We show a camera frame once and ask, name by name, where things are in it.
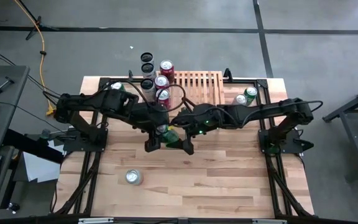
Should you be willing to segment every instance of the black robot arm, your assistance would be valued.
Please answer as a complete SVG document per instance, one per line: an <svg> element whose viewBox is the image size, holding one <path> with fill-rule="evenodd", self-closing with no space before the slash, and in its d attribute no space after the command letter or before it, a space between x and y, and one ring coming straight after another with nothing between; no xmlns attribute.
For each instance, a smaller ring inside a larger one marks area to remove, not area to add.
<svg viewBox="0 0 358 224"><path fill-rule="evenodd" d="M121 90L102 90L93 95L69 95L59 97L54 118L61 123L70 123L81 133L81 138L92 144L106 142L107 131L90 125L80 115L80 111L97 111L108 118L119 119L142 132L149 134L145 142L147 152L160 148L160 136L157 127L169 123L164 107L155 103L138 103L139 97Z"/></svg>
<svg viewBox="0 0 358 224"><path fill-rule="evenodd" d="M244 105L196 105L193 111L184 109L173 118L171 125L181 127L186 131L186 139L181 144L186 152L193 152L191 137L206 134L218 128L243 128L249 121L286 116L276 127L268 130L268 143L279 144L286 139L287 133L299 124L308 124L313 115L307 101L299 98L287 99L278 103L260 106Z"/></svg>

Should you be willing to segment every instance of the black can lid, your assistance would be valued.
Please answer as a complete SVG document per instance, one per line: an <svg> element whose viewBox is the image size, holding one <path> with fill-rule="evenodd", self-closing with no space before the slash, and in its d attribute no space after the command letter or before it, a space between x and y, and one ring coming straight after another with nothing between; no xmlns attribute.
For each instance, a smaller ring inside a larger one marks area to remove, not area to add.
<svg viewBox="0 0 358 224"><path fill-rule="evenodd" d="M153 59L153 55L151 53L146 52L140 56L140 59L142 62L149 62Z"/></svg>
<svg viewBox="0 0 358 224"><path fill-rule="evenodd" d="M142 72L150 73L154 70L154 66L151 63L145 63L142 65Z"/></svg>
<svg viewBox="0 0 358 224"><path fill-rule="evenodd" d="M144 89L144 90L149 90L149 89L153 88L153 86L154 86L154 82L153 82L153 80L151 80L149 78L143 79L140 83L140 87L142 87L142 89Z"/></svg>

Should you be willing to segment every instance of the concrete floor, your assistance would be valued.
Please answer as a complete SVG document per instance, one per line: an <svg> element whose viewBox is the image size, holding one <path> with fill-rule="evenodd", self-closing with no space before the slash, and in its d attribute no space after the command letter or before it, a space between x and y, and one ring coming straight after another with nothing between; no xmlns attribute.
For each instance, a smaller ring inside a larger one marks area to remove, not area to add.
<svg viewBox="0 0 358 224"><path fill-rule="evenodd" d="M257 28L252 0L25 3L51 26ZM358 30L356 0L260 0L259 4L265 29ZM0 25L31 25L8 0L0 1L0 19L9 20ZM26 35L0 31L0 53L18 65L28 65L30 74L38 79L40 37L26 41ZM178 70L229 67L235 77L266 77L257 34L44 32L44 37L48 52L46 84L59 93L78 93L85 75L126 75L128 69L139 74L139 56L145 51L153 52L156 61L170 58ZM302 137L315 144L304 159L315 213L323 218L358 221L358 182L348 184L344 180L353 167L354 150L339 120L331 124L321 120L358 93L358 35L266 35L266 39L273 75L285 79L288 96L324 101L314 114L315 120L303 127ZM19 105L45 117L46 102L31 83L26 85ZM11 127L22 133L49 128L20 110ZM14 200L21 203L22 210L15 217L48 212L53 183L37 186L24 184L17 188ZM7 217L12 215L0 211L0 218Z"/></svg>

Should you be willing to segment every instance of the soda can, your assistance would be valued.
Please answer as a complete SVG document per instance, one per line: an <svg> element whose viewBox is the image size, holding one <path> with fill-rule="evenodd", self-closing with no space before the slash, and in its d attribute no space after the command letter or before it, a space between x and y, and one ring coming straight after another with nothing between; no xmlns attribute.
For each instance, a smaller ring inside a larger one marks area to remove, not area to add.
<svg viewBox="0 0 358 224"><path fill-rule="evenodd" d="M155 88L158 90L169 86L168 79L163 75L160 75L159 77L155 78L154 83Z"/></svg>
<svg viewBox="0 0 358 224"><path fill-rule="evenodd" d="M179 139L179 134L173 129L172 126L169 126L167 131L162 134L162 142L165 144L177 142Z"/></svg>
<svg viewBox="0 0 358 224"><path fill-rule="evenodd" d="M257 94L258 94L258 90L255 87L248 87L244 91L244 95L247 97L246 106L249 106L253 102Z"/></svg>
<svg viewBox="0 0 358 224"><path fill-rule="evenodd" d="M143 182L143 175L139 170L129 170L125 175L125 179L129 184L140 185Z"/></svg>
<svg viewBox="0 0 358 224"><path fill-rule="evenodd" d="M175 68L170 60L163 60L160 63L160 72L168 79L170 84L175 82Z"/></svg>
<svg viewBox="0 0 358 224"><path fill-rule="evenodd" d="M116 90L125 91L125 87L124 87L124 85L123 85L121 82L113 83L113 84L110 86L110 88L111 88L111 89L116 89Z"/></svg>
<svg viewBox="0 0 358 224"><path fill-rule="evenodd" d="M158 97L157 103L161 104L168 110L171 108L170 94L169 94L168 90L157 90L155 97L156 97L156 99Z"/></svg>
<svg viewBox="0 0 358 224"><path fill-rule="evenodd" d="M247 97L244 94L238 94L234 97L232 105L245 105L247 103Z"/></svg>
<svg viewBox="0 0 358 224"><path fill-rule="evenodd" d="M142 74L143 74L143 78L151 78L152 80L154 80L156 77L154 65L152 65L151 63L143 64Z"/></svg>
<svg viewBox="0 0 358 224"><path fill-rule="evenodd" d="M157 127L157 131L155 132L157 135L165 134L168 131L168 125L163 124Z"/></svg>
<svg viewBox="0 0 358 224"><path fill-rule="evenodd" d="M145 78L141 81L140 87L142 89L143 95L149 102L155 101L155 85L152 79Z"/></svg>
<svg viewBox="0 0 358 224"><path fill-rule="evenodd" d="M142 53L140 56L140 61L142 62L142 65L145 63L150 63L154 66L154 57L150 52Z"/></svg>

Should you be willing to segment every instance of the can top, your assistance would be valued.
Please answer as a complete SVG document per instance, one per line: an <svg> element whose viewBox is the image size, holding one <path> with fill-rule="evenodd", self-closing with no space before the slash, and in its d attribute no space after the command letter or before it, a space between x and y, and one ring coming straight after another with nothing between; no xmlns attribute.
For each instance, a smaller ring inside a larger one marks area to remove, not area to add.
<svg viewBox="0 0 358 224"><path fill-rule="evenodd" d="M163 124L157 127L157 134L162 134L167 132L168 130L168 125L167 124Z"/></svg>
<svg viewBox="0 0 358 224"><path fill-rule="evenodd" d="M140 56L140 59L142 62L150 62L151 60L153 60L153 55L149 52L146 52Z"/></svg>
<svg viewBox="0 0 358 224"><path fill-rule="evenodd" d="M139 178L139 174L136 170L129 170L126 174L128 182L135 182Z"/></svg>
<svg viewBox="0 0 358 224"><path fill-rule="evenodd" d="M157 97L158 94L160 94L160 97L158 98L159 100L166 100L169 98L169 92L167 90L158 90L155 96Z"/></svg>
<svg viewBox="0 0 358 224"><path fill-rule="evenodd" d="M258 93L255 87L248 87L247 94L250 96L255 96Z"/></svg>
<svg viewBox="0 0 358 224"><path fill-rule="evenodd" d="M153 86L154 86L153 80L151 80L149 78L143 79L140 83L140 87L142 87L142 89L144 89L144 90L149 90L149 89L153 88Z"/></svg>
<svg viewBox="0 0 358 224"><path fill-rule="evenodd" d="M158 86L165 86L168 83L169 81L165 76L159 76L155 79L155 84L157 84Z"/></svg>
<svg viewBox="0 0 358 224"><path fill-rule="evenodd" d="M116 82L114 84L111 85L111 88L119 90L122 87L122 83L121 82Z"/></svg>
<svg viewBox="0 0 358 224"><path fill-rule="evenodd" d="M239 95L236 96L236 101L238 103L246 103L247 98L243 94L239 94Z"/></svg>
<svg viewBox="0 0 358 224"><path fill-rule="evenodd" d="M151 63L145 63L142 65L142 72L150 73L154 70L154 66Z"/></svg>
<svg viewBox="0 0 358 224"><path fill-rule="evenodd" d="M163 60L160 64L160 67L164 70L168 70L173 67L173 63L170 60Z"/></svg>

